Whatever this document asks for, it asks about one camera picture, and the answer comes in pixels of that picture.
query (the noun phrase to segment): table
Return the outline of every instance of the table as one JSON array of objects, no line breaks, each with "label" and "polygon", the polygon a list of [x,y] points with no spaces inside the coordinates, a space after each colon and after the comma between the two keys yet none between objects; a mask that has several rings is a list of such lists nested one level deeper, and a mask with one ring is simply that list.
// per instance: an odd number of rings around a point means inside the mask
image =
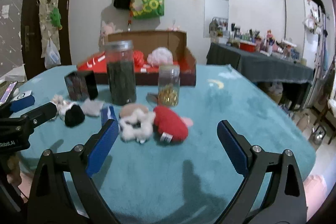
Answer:
[{"label": "table", "polygon": [[[20,90],[32,90],[33,107],[15,113],[18,117],[51,100],[54,94],[68,96],[64,76],[75,66],[60,66],[43,72]],[[110,102],[107,85],[98,86],[98,99]],[[146,102],[155,86],[138,86],[137,103]],[[120,107],[115,106],[118,115]],[[181,144],[165,145],[157,137],[143,145],[124,143],[117,138],[100,172],[93,181],[121,223],[213,223],[234,196],[243,177],[236,173],[217,138],[218,122],[227,119],[251,144],[265,151],[293,151],[302,179],[315,162],[315,150],[288,116],[263,92],[230,66],[197,65],[196,87],[181,87],[180,102],[173,108],[194,125]],[[66,128],[58,117],[35,129],[31,147],[21,151],[21,168],[31,171],[47,148],[53,152],[71,150],[84,144],[101,128],[100,117],[86,117]],[[76,208],[83,211],[71,176],[65,173]],[[256,199],[257,208],[267,189],[267,174]]]},{"label": "table", "polygon": [[293,102],[291,109],[296,104],[302,103],[314,78],[314,71],[302,64],[294,64],[259,52],[246,52],[218,43],[211,43],[207,64],[230,64],[254,83],[282,82],[284,94]]}]

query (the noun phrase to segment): silver jar lid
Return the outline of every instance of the silver jar lid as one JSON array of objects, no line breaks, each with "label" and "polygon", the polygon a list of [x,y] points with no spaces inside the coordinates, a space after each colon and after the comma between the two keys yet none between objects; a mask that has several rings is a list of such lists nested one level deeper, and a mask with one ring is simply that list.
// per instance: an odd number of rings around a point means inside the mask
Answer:
[{"label": "silver jar lid", "polygon": [[159,67],[159,75],[179,76],[180,66],[179,65],[161,65]]},{"label": "silver jar lid", "polygon": [[132,49],[133,49],[132,40],[108,42],[105,44],[106,51],[123,52],[123,51],[132,50]]}]

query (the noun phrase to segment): green plush toy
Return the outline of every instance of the green plush toy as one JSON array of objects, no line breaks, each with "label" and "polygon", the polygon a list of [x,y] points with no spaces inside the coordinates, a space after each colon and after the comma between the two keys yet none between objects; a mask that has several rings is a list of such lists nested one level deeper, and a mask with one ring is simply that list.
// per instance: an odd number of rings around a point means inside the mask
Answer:
[{"label": "green plush toy", "polygon": [[59,9],[55,7],[53,11],[50,13],[51,23],[54,27],[58,27],[58,30],[62,30],[61,25],[61,14],[59,13]]}]

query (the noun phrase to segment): glass jar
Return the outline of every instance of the glass jar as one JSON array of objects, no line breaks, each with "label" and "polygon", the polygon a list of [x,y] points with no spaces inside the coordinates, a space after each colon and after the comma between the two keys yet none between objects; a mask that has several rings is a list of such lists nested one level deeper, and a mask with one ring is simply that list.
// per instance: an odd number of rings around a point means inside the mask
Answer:
[{"label": "glass jar", "polygon": [[132,41],[105,44],[105,56],[112,103],[120,106],[134,103],[137,92]]},{"label": "glass jar", "polygon": [[158,86],[158,103],[165,106],[176,106],[179,103],[180,66],[160,66]]}]

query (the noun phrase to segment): door handle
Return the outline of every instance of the door handle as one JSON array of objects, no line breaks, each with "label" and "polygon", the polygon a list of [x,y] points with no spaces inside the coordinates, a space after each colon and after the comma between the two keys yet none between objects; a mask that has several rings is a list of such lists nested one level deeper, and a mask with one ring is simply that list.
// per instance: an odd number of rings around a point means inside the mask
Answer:
[{"label": "door handle", "polygon": [[29,26],[25,26],[25,51],[29,52],[29,36],[33,36],[35,33],[29,32]]}]

